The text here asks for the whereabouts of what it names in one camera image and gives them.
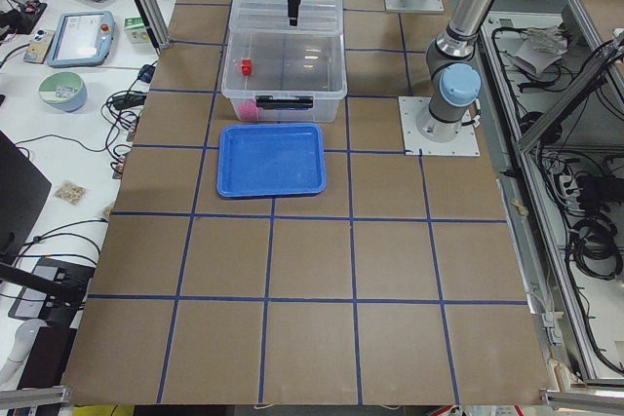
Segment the clear plastic box lid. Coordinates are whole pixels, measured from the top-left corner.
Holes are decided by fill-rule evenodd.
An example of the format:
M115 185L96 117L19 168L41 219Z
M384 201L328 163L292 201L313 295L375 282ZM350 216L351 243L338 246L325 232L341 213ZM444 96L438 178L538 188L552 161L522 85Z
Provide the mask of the clear plastic box lid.
M338 36L343 32L342 0L300 0L297 24L289 0L233 0L229 28L238 33L289 33Z

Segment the snack bag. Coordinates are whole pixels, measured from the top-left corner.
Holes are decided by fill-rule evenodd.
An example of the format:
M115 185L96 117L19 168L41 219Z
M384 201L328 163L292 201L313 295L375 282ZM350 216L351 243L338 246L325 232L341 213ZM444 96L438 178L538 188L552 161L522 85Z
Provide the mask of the snack bag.
M54 196L71 205L77 206L87 195L88 189L71 181L64 181L55 191Z

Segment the blue plastic tray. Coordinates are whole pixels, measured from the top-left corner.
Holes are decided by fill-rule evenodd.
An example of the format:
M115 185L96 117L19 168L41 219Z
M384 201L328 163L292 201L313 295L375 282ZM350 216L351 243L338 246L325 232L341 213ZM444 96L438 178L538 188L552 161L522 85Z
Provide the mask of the blue plastic tray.
M221 132L216 174L220 196L311 196L326 187L323 132L318 125L233 125Z

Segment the black box latch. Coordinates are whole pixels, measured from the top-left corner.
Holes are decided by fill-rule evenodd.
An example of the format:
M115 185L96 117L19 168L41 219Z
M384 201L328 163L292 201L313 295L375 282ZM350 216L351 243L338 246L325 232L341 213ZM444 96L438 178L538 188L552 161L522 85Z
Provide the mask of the black box latch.
M311 109L314 99L311 96L274 97L273 95L257 95L255 105L263 110L307 110Z

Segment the red block in box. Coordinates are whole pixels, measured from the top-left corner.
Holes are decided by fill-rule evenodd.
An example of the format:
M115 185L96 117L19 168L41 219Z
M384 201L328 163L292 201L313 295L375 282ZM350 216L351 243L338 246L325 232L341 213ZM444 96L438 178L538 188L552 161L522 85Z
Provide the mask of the red block in box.
M254 64L250 58L242 58L240 61L240 70L243 76L251 76L253 73Z
M253 99L241 102L237 105L238 117L243 122L258 122L259 108Z

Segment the clear plastic storage box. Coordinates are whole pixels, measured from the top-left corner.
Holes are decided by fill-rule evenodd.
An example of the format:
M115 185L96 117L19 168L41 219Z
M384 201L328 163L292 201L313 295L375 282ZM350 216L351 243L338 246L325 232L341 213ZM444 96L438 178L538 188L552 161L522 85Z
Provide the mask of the clear plastic storage box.
M251 76L242 75L242 58L253 61ZM307 110L259 108L259 122L330 123L347 94L343 37L233 33L226 48L221 93L238 119L237 105L257 95L311 96L314 104Z

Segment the green bowl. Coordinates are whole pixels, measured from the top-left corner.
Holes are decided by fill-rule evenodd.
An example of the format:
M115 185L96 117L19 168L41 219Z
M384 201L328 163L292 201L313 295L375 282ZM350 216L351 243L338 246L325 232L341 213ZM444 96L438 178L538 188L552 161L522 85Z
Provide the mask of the green bowl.
M41 82L38 94L45 103L56 110L74 112L85 105L88 91L78 74L58 72Z

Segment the green white carton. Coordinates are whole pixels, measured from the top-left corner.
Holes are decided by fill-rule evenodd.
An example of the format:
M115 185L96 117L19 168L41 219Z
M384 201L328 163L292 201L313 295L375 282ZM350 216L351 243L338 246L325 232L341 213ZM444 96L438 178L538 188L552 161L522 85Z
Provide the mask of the green white carton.
M123 31L132 44L147 44L150 37L141 17L124 18Z

